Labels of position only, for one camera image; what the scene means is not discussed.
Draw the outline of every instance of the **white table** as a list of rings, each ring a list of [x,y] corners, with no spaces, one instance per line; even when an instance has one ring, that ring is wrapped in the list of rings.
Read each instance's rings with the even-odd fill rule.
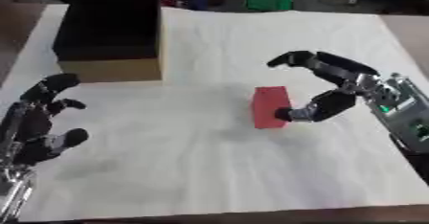
[[[51,45],[64,6],[50,6],[0,90],[1,109],[59,72]],[[359,102],[324,123],[256,130],[256,86],[286,85],[303,105],[332,86],[307,70],[269,70],[292,50],[323,50],[429,83],[375,15],[233,14],[163,9],[164,81],[84,84],[64,96],[54,132],[90,140],[37,167],[23,220],[128,217],[429,203],[427,186]]]

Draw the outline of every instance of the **green light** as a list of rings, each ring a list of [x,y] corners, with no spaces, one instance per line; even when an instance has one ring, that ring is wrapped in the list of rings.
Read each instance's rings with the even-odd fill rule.
[[[385,105],[380,105],[380,109],[383,113],[388,113],[391,109]]]

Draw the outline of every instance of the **silver robotic hand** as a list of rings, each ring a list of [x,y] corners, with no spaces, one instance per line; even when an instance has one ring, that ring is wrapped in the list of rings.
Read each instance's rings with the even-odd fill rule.
[[[280,120],[320,122],[355,106],[358,96],[367,99],[379,97],[386,102],[394,101],[398,96],[396,90],[383,82],[373,68],[343,57],[324,52],[297,51],[268,62],[269,67],[282,64],[307,68],[316,77],[335,84],[336,88],[314,97],[304,108],[279,108],[275,116]]]
[[[86,107],[70,99],[54,101],[58,93],[78,84],[79,79],[73,74],[47,77],[25,92],[7,111],[0,124],[1,223],[16,219],[32,193],[32,166],[56,158],[67,148],[88,139],[88,133],[81,128],[60,136],[48,134],[53,116],[67,107]]]

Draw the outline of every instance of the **black box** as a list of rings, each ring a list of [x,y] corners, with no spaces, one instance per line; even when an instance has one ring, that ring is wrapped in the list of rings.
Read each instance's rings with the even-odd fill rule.
[[[161,79],[160,0],[74,0],[54,52],[82,81]]]

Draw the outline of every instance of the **red cube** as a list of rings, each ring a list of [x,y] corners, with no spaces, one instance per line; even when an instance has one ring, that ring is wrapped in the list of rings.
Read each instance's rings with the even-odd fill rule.
[[[252,101],[255,128],[281,128],[286,122],[274,117],[280,107],[290,107],[290,100],[284,86],[257,87]]]

